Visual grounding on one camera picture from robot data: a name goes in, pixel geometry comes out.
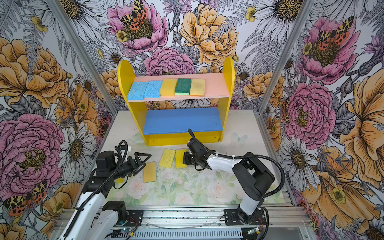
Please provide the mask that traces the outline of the bright yellow small sponge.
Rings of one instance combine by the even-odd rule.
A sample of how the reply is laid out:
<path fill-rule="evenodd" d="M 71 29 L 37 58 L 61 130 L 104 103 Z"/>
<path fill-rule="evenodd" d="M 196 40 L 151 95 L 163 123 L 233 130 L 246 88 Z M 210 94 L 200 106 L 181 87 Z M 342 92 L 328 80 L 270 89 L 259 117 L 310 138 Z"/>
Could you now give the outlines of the bright yellow small sponge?
<path fill-rule="evenodd" d="M 176 150 L 176 163 L 175 163 L 175 166 L 177 169 L 181 169 L 181 168 L 186 168 L 187 165 L 185 165 L 183 163 L 183 160 L 184 160 L 184 154 L 185 153 L 188 153 L 189 151 L 187 149 L 181 149 L 181 150 Z"/>

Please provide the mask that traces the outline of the pale yellow textured sponge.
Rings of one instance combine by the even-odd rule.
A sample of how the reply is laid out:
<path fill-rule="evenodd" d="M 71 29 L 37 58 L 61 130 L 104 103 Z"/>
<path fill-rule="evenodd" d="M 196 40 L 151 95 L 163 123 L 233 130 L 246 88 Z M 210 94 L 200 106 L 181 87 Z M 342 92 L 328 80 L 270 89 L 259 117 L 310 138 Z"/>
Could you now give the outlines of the pale yellow textured sponge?
<path fill-rule="evenodd" d="M 176 155 L 175 150 L 165 149 L 161 157 L 161 160 L 159 162 L 159 167 L 171 169 L 175 155 Z"/>

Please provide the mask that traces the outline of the thick yellow sponge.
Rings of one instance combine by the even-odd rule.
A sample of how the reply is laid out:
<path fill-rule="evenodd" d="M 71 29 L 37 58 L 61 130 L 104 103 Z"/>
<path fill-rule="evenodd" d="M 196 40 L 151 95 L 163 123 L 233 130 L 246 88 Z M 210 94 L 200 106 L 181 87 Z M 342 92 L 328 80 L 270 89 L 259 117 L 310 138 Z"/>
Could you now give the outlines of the thick yellow sponge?
<path fill-rule="evenodd" d="M 161 86 L 161 89 L 160 89 L 160 96 L 161 97 L 174 97 L 177 82 L 178 82 L 177 79 L 164 79 L 162 86 Z"/>

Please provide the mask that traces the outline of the green sponge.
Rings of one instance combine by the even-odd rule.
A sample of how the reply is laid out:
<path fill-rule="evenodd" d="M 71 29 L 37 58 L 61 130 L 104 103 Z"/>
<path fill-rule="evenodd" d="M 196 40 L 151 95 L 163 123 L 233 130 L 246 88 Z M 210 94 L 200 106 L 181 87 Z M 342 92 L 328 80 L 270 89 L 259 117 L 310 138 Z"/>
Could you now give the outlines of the green sponge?
<path fill-rule="evenodd" d="M 176 96 L 189 96 L 191 89 L 192 79 L 179 78 L 177 81 L 175 95 Z"/>

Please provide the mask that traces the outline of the blue sponge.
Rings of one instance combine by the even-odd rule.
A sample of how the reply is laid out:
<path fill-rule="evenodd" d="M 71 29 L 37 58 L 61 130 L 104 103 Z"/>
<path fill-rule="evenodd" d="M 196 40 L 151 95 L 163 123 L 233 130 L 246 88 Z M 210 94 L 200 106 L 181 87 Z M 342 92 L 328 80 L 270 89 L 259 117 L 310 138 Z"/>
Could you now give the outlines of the blue sponge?
<path fill-rule="evenodd" d="M 144 98 L 159 98 L 163 81 L 149 81 L 144 93 Z"/>
<path fill-rule="evenodd" d="M 131 89 L 127 95 L 130 101 L 143 100 L 148 82 L 133 82 Z"/>

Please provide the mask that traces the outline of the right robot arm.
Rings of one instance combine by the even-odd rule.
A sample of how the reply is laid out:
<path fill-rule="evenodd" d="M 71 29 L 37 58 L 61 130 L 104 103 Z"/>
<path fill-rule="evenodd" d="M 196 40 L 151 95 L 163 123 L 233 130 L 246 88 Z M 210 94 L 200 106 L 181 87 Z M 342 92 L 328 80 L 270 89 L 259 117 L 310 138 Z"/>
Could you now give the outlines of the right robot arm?
<path fill-rule="evenodd" d="M 240 157 L 224 156 L 193 138 L 187 143 L 187 148 L 189 152 L 184 154 L 183 164 L 199 166 L 202 170 L 224 171 L 236 177 L 245 192 L 238 206 L 238 219 L 242 224 L 249 225 L 255 214 L 261 211 L 267 191 L 275 181 L 273 173 L 252 153 Z"/>

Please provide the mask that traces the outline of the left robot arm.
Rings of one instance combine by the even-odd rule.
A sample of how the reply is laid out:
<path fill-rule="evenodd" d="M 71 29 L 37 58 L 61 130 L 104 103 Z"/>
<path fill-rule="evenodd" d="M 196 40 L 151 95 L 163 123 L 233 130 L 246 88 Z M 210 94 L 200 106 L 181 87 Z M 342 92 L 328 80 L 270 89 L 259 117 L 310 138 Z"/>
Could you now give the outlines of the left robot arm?
<path fill-rule="evenodd" d="M 113 226 L 124 226 L 129 221 L 125 202 L 106 198 L 115 186 L 115 180 L 136 176 L 146 166 L 151 154 L 104 151 L 96 158 L 85 189 L 60 240 L 103 240 L 109 237 Z"/>

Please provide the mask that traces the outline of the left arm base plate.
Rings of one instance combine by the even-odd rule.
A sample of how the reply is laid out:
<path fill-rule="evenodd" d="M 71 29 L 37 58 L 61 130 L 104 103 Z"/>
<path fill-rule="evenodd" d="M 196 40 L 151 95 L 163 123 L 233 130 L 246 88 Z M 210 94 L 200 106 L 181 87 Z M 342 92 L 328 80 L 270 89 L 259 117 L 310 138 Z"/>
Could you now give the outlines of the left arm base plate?
<path fill-rule="evenodd" d="M 127 210 L 125 220 L 118 222 L 115 227 L 140 227 L 142 225 L 143 215 L 143 210 Z"/>

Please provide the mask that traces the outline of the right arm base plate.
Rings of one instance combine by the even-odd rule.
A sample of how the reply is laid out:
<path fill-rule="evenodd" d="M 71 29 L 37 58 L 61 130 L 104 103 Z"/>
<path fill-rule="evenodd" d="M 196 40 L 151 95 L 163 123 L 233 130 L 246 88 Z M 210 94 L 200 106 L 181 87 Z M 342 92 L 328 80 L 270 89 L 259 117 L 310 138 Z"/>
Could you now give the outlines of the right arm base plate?
<path fill-rule="evenodd" d="M 226 226 L 261 226 L 267 222 L 267 214 L 263 210 L 256 209 L 248 216 L 240 209 L 224 209 L 224 222 Z"/>

